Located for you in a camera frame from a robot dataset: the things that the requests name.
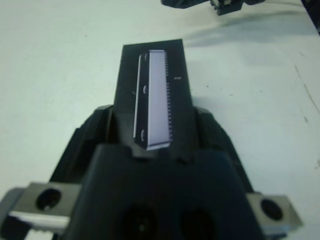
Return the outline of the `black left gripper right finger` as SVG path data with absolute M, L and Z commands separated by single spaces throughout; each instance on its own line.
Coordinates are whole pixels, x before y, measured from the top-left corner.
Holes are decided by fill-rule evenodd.
M 195 107 L 194 114 L 199 148 L 221 152 L 236 172 L 244 191 L 252 193 L 253 187 L 250 179 L 229 135 L 216 121 L 210 111 L 201 107 Z

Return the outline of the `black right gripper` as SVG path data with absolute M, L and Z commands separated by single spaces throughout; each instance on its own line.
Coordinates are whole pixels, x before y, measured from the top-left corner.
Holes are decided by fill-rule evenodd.
M 161 0 L 161 4 L 170 8 L 190 8 L 209 0 Z M 218 16 L 226 15 L 242 9 L 243 4 L 253 6 L 265 0 L 210 0 Z

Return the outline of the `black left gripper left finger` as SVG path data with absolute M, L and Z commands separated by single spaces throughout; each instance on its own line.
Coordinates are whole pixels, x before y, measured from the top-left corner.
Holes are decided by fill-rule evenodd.
M 50 182 L 82 182 L 96 147 L 108 142 L 112 110 L 112 105 L 96 108 L 84 123 L 75 129 L 50 177 Z

